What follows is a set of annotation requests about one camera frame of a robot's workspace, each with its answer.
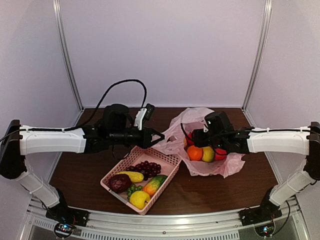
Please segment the dark purple mangosteen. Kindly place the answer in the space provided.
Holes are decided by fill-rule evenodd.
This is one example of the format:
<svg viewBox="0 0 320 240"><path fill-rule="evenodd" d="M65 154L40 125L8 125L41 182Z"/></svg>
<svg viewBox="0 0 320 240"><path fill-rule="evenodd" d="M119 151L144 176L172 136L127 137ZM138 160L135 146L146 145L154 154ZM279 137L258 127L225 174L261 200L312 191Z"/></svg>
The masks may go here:
<svg viewBox="0 0 320 240"><path fill-rule="evenodd" d="M116 174L108 181L109 188L119 194L126 191L131 185L132 181L127 174Z"/></svg>

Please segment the aluminium frame post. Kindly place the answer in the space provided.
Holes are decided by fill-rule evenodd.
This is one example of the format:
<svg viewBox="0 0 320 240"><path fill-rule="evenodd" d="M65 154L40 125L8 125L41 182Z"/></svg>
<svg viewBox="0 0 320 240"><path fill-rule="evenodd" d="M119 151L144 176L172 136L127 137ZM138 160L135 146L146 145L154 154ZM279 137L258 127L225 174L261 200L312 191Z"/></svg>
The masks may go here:
<svg viewBox="0 0 320 240"><path fill-rule="evenodd" d="M252 67L252 72L250 75L248 88L247 88L245 98L241 107L243 112L246 112L248 109L251 97L253 95L254 87L258 79L259 70L261 67L262 59L263 59L263 53L265 50L265 46L267 43L268 34L270 30L272 11L273 11L273 1L265 0L256 55L255 55L255 59Z"/></svg>
<svg viewBox="0 0 320 240"><path fill-rule="evenodd" d="M75 99L78 110L83 111L84 106L81 101L80 93L78 90L78 86L77 86L74 72L73 72L73 68L72 68L70 54L68 51L68 44L67 44L67 39L66 39L66 35L65 35L63 16L62 16L62 11L61 11L61 1L60 0L53 0L52 5L53 5L55 22L56 22L56 26L57 26L58 38L59 38L61 52L62 52L63 63L65 66L67 78L68 78L68 81L69 81L69 84L71 87L71 92L72 92L73 97Z"/></svg>

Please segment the right aluminium frame post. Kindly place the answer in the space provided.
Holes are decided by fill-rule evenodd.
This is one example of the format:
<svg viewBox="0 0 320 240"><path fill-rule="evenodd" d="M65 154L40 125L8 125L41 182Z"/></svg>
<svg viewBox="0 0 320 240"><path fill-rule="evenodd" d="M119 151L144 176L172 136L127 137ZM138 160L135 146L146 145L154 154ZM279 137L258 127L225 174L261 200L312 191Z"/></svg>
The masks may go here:
<svg viewBox="0 0 320 240"><path fill-rule="evenodd" d="M248 109L251 97L253 95L254 87L258 79L259 70L261 67L262 59L263 59L263 53L265 50L265 46L267 43L268 34L270 30L272 11L273 11L273 1L265 0L256 55L255 55L255 59L252 67L252 72L250 75L248 88L247 88L245 98L241 107L243 112L246 112Z"/></svg>

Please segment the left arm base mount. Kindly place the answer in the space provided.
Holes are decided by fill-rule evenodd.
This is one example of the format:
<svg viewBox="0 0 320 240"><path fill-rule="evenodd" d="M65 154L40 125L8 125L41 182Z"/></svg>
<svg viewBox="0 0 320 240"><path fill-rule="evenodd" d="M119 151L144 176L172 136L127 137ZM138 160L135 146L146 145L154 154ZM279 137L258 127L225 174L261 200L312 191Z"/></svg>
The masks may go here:
<svg viewBox="0 0 320 240"><path fill-rule="evenodd" d="M77 227L87 226L89 212L86 210L58 205L48 208L44 204L42 207L46 210L45 216L57 222L53 227L53 233L59 239L70 237Z"/></svg>

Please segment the pink plastic basket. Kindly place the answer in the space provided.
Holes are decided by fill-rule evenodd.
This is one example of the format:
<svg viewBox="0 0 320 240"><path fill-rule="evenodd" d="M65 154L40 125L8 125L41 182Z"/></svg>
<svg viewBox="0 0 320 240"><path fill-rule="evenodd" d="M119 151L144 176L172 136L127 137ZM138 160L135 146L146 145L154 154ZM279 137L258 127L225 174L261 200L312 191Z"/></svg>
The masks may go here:
<svg viewBox="0 0 320 240"><path fill-rule="evenodd" d="M176 175L181 161L177 155L136 146L100 180L100 185L144 216Z"/></svg>

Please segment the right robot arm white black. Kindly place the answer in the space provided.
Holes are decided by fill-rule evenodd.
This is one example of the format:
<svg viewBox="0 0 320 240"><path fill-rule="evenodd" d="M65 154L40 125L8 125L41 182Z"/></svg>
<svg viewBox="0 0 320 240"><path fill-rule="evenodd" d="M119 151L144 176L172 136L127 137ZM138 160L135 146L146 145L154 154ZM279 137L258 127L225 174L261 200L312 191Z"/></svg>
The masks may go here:
<svg viewBox="0 0 320 240"><path fill-rule="evenodd" d="M235 130L227 114L212 112L205 116L202 129L195 129L196 147L211 146L227 154L260 152L293 153L306 157L302 170L269 190L256 210L259 220L268 220L286 200L320 179L320 124L313 121L299 128L244 127Z"/></svg>

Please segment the pink plastic bag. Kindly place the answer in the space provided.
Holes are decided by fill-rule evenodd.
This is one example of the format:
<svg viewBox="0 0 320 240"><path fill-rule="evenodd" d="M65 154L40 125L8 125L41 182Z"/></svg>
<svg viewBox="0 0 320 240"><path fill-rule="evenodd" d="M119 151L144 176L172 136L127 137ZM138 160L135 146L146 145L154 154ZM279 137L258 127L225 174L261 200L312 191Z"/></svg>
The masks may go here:
<svg viewBox="0 0 320 240"><path fill-rule="evenodd" d="M190 140L193 130L204 129L205 116L212 112L204 107L185 109L171 120L169 128L162 133L164 140L152 148L165 155L178 155L191 176L221 175L226 178L240 172L245 164L242 154L223 156L224 152L219 148L196 147Z"/></svg>

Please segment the left aluminium frame post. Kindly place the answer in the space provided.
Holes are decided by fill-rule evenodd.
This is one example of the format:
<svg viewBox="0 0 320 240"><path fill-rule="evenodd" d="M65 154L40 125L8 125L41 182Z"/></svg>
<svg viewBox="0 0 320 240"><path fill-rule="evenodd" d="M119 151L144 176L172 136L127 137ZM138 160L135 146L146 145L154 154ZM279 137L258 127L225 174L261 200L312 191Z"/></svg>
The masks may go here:
<svg viewBox="0 0 320 240"><path fill-rule="evenodd" d="M57 26L58 38L59 38L61 52L62 52L63 63L65 66L67 78L68 78L68 81L69 81L69 84L71 87L71 92L72 92L73 97L75 99L78 110L83 111L84 106L81 101L80 93L78 90L78 86L77 86L74 72L73 72L73 68L72 68L70 54L68 51L68 44L67 44L67 39L66 39L66 35L65 35L63 16L62 16L62 11L61 11L61 1L60 0L53 0L52 5L53 5L55 22L56 22L56 26Z"/></svg>

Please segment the yellow green pear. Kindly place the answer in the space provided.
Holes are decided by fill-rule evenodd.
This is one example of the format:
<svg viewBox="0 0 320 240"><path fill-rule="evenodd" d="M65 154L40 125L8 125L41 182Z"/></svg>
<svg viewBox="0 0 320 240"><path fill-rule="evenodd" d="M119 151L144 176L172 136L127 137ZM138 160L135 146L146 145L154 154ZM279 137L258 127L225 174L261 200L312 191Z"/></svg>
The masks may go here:
<svg viewBox="0 0 320 240"><path fill-rule="evenodd" d="M202 148L201 160L206 163L211 163L215 160L215 152L210 146L206 146Z"/></svg>

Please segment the green grape bunch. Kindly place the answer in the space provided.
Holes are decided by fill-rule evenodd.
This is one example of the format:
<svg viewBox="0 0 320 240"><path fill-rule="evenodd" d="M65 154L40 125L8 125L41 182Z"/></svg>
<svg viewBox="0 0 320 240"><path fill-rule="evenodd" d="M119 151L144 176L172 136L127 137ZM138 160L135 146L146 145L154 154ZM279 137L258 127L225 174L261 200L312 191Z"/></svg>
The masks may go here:
<svg viewBox="0 0 320 240"><path fill-rule="evenodd" d="M130 199L131 195L136 191L141 191L143 187L141 185L136 186L135 184L132 184L127 190L127 200Z"/></svg>

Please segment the front aluminium rail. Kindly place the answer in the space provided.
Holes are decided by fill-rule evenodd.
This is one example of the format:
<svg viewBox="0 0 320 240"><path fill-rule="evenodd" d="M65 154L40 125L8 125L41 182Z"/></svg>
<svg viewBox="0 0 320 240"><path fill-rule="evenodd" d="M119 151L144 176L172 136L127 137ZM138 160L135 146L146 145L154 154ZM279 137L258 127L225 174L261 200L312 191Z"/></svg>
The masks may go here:
<svg viewBox="0 0 320 240"><path fill-rule="evenodd" d="M244 226L240 209L187 215L133 215L89 211L86 226L76 226L66 240L311 240L295 197L281 206L282 216L273 220L276 235L264 237L262 225ZM46 218L42 204L32 198L18 240L61 240L54 233L57 222Z"/></svg>

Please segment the red grape bunch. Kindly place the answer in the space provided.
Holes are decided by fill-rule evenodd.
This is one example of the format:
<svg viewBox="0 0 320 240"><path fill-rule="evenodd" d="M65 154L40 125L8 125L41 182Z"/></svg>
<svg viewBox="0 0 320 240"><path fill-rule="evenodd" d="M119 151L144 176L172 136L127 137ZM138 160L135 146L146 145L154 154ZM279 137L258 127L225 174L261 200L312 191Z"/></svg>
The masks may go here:
<svg viewBox="0 0 320 240"><path fill-rule="evenodd" d="M131 165L125 169L126 171L138 172L143 174L146 178L156 177L162 171L162 166L155 162L149 162L147 160L138 162L135 165Z"/></svg>

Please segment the green orange mango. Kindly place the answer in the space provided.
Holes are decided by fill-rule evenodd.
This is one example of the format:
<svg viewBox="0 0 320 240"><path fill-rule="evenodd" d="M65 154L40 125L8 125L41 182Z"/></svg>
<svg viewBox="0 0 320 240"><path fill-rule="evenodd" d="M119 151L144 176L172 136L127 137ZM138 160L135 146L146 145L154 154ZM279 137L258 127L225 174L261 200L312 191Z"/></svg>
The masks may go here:
<svg viewBox="0 0 320 240"><path fill-rule="evenodd" d="M156 192L160 189L162 184L166 181L166 175L157 175L153 177L144 187L143 191L149 194L150 197L153 197Z"/></svg>

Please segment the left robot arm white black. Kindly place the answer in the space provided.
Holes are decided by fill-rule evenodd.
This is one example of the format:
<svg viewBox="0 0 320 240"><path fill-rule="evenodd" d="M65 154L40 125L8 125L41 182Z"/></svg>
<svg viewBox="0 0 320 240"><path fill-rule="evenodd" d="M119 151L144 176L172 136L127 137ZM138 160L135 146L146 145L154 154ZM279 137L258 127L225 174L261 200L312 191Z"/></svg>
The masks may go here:
<svg viewBox="0 0 320 240"><path fill-rule="evenodd" d="M72 211L63 194L26 167L26 156L55 152L94 154L116 145L148 149L165 138L162 133L144 127L154 110L153 105L147 104L132 118L127 106L112 104L105 107L102 118L94 125L83 123L71 128L30 127L12 120L0 140L0 174L16 180L61 222L67 222L72 218Z"/></svg>

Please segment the yellow starfruit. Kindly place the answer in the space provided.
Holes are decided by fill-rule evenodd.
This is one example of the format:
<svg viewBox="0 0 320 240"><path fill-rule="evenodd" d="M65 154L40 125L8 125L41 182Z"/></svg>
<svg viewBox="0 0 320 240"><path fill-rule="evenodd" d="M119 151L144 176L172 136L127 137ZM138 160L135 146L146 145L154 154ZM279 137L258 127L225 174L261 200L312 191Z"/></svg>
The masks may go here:
<svg viewBox="0 0 320 240"><path fill-rule="evenodd" d="M141 183L144 181L144 175L140 172L136 172L136 171L121 171L118 172L117 175L127 175L132 183Z"/></svg>

